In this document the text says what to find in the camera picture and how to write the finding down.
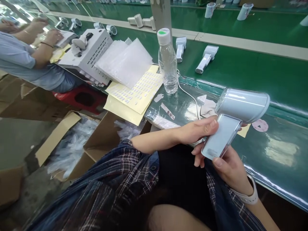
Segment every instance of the plastic bottle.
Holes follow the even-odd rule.
[[[168,28],[162,28],[157,32],[158,43],[158,64],[164,78],[164,87],[168,94],[177,91],[177,61],[175,51],[171,45],[171,35]]]

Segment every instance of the white cable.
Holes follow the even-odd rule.
[[[180,71],[179,71],[179,69],[177,70],[177,83],[178,83],[178,85],[179,85],[179,88],[182,90],[182,91],[184,91],[183,90],[183,88],[181,88],[181,86],[180,86],[180,82],[179,82],[179,77],[180,77],[181,75],[180,75]],[[199,118],[199,111],[198,111],[198,104],[197,104],[197,101],[196,101],[196,99],[192,96],[192,95],[190,95],[189,93],[187,93],[186,91],[184,91],[187,95],[189,95],[191,98],[193,98],[193,100],[195,101],[195,103],[196,103],[196,109],[197,109],[197,117],[198,117],[198,120],[200,119]]]

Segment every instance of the bracelet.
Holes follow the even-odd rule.
[[[44,43],[44,42],[41,42],[42,44],[45,44],[45,45],[47,45],[47,46],[50,46],[51,48],[54,48],[52,45],[49,45],[49,44],[47,44],[47,43]]]
[[[249,174],[247,174],[247,176],[248,176],[249,179],[251,179],[252,184],[253,184],[253,194],[251,196],[247,196],[245,194],[239,193],[239,192],[237,192],[233,189],[231,189],[231,191],[234,192],[235,195],[237,195],[243,203],[254,205],[258,202],[257,186],[256,186],[256,183],[255,183],[253,177]]]

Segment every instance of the plastic stool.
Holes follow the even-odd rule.
[[[102,112],[102,108],[107,100],[106,95],[101,95],[83,85],[66,93],[53,92],[53,94],[60,101],[96,115],[99,115]]]

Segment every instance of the pink sticker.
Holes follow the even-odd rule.
[[[261,119],[258,119],[256,122],[252,123],[252,126],[258,132],[266,132],[269,128],[268,124]]]

